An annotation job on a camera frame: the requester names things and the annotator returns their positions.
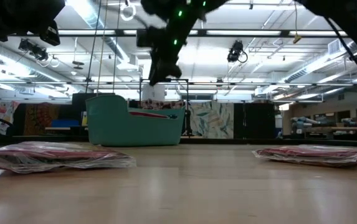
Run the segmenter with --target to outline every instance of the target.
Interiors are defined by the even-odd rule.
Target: folded fabric stack
[[[135,167],[134,157],[99,146],[56,142],[22,142],[0,148],[0,169],[20,174],[58,167]]]
[[[343,167],[357,164],[357,147],[282,146],[253,151],[258,158],[316,166]]]

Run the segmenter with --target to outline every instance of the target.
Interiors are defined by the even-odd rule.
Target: ceiling
[[[130,94],[137,95],[139,89],[138,81],[143,73],[143,67],[150,63],[149,49],[140,49],[136,46],[136,37],[113,37],[115,38],[121,50],[130,58],[132,67],[129,69],[117,67],[121,64],[113,50],[103,43],[101,37],[90,37],[82,35],[80,31],[91,29],[84,21],[83,13],[88,10],[89,5],[86,2],[91,0],[69,0],[62,12],[57,16],[56,22],[60,30],[68,30],[70,35],[61,35],[59,46],[51,46],[41,41],[38,37],[16,37],[11,36],[7,42],[0,42],[1,49],[8,49],[12,54],[25,58],[25,66],[36,64],[34,58],[28,54],[23,54],[18,50],[21,39],[29,39],[32,43],[41,45],[47,49],[50,59],[41,63],[44,73],[58,74],[58,80],[64,82],[72,80],[83,82],[89,76],[91,80],[97,82],[100,75],[101,82],[136,82],[126,83],[126,85],[115,85],[116,89],[121,91],[130,91]],[[315,16],[310,11],[297,5],[297,19],[294,2],[292,0],[253,0],[255,6],[250,10],[250,1],[232,0],[225,6],[207,15],[207,22],[197,22],[194,29],[225,29],[225,30],[295,30],[296,23],[299,30],[330,30],[326,21]],[[135,19],[125,21],[122,16],[130,17],[132,8],[124,9],[124,1],[102,0],[102,5],[112,10],[100,10],[100,20],[108,30],[136,30],[144,29],[143,25]],[[132,7],[135,7],[136,16],[142,18],[148,25],[163,27],[164,22],[155,16],[147,15],[139,4],[139,1],[131,0]],[[182,78],[187,78],[191,82],[215,82],[218,78],[223,78],[225,82],[281,82],[281,79],[287,77],[296,68],[302,67],[314,60],[315,57],[324,54],[328,50],[328,44],[334,41],[334,36],[326,35],[324,38],[307,38],[293,43],[293,37],[283,38],[253,38],[231,37],[221,35],[219,37],[188,37],[187,46],[183,47],[179,54],[178,65],[183,71]],[[246,52],[249,55],[247,63],[228,63],[227,54],[235,40],[241,40],[246,46]],[[82,70],[76,70],[72,64],[73,61],[83,62]],[[353,62],[346,60],[346,57],[337,58],[334,62],[327,63],[321,68],[310,71],[304,77],[293,82],[318,83],[320,80],[336,75],[337,73],[348,70],[353,72],[356,77],[357,69]],[[330,80],[330,82],[342,82],[348,78],[348,74],[343,74],[341,78]],[[74,85],[76,90],[84,90],[85,85]],[[90,85],[88,91],[94,91],[97,88],[102,91],[110,91],[112,85]],[[241,90],[257,90],[265,88],[257,85],[241,85],[231,90],[232,86],[226,86],[225,95],[240,93]],[[217,89],[216,86],[190,86],[190,89],[196,93],[199,89]],[[263,95],[273,96],[292,94],[292,98],[302,95],[309,87],[298,88],[297,86],[283,86],[279,88],[263,89]]]

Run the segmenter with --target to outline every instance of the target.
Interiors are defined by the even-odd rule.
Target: wooden table surface
[[[357,223],[357,167],[264,161],[260,147],[126,148],[137,168],[0,171],[0,224]]]

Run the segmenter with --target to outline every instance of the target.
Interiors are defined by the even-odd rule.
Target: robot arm
[[[163,29],[150,27],[138,34],[137,46],[151,47],[152,66],[150,85],[171,75],[181,76],[176,65],[178,53],[186,43],[193,25],[198,19],[206,20],[206,14],[228,0],[141,0],[148,14],[156,14],[168,22]],[[296,0],[314,14],[335,21],[357,44],[357,0]]]

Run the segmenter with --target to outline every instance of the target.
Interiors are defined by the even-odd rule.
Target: teal plastic basket
[[[170,146],[181,139],[185,109],[141,110],[128,108],[118,95],[103,95],[86,101],[90,142],[103,146]],[[133,116],[130,111],[176,115],[176,119]]]

